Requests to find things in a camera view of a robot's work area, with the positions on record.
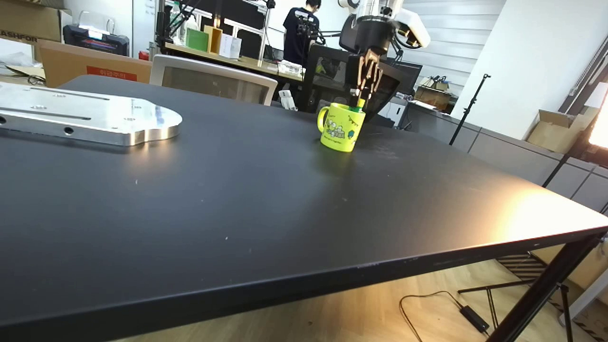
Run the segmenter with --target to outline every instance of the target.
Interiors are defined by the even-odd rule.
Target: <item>bottle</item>
[[[169,16],[169,22],[173,22],[173,24],[171,25],[171,31],[175,30],[175,27],[177,27],[181,21],[181,14],[179,11],[179,1],[173,1],[173,8],[171,9],[171,13]],[[173,40],[173,44],[175,45],[185,45],[185,25],[182,23],[179,28],[177,30],[175,30],[175,33],[171,36],[171,39]]]

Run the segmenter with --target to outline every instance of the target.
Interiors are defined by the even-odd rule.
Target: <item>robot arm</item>
[[[347,49],[356,54],[347,63],[349,106],[356,107],[361,100],[367,103],[378,89],[380,56],[389,51],[391,43],[419,49],[429,45],[430,36],[420,17],[402,7],[403,0],[338,0],[338,4],[356,12],[356,43]]]

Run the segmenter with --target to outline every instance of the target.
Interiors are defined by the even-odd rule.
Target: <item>white box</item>
[[[230,58],[231,50],[232,50],[232,36],[222,33],[222,39],[219,44],[219,55],[222,57]]]
[[[230,58],[237,60],[241,57],[241,38],[232,37],[232,47],[230,48]]]

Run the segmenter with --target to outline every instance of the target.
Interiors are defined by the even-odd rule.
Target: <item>power adapter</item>
[[[460,313],[469,321],[475,329],[477,329],[480,333],[485,333],[490,325],[483,320],[483,318],[477,314],[477,312],[473,311],[470,306],[464,306],[460,309]]]

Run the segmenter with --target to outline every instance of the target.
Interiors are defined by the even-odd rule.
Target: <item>yellow mug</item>
[[[352,111],[349,106],[339,103],[321,108],[317,118],[321,144],[337,151],[352,152],[364,118],[363,111]]]

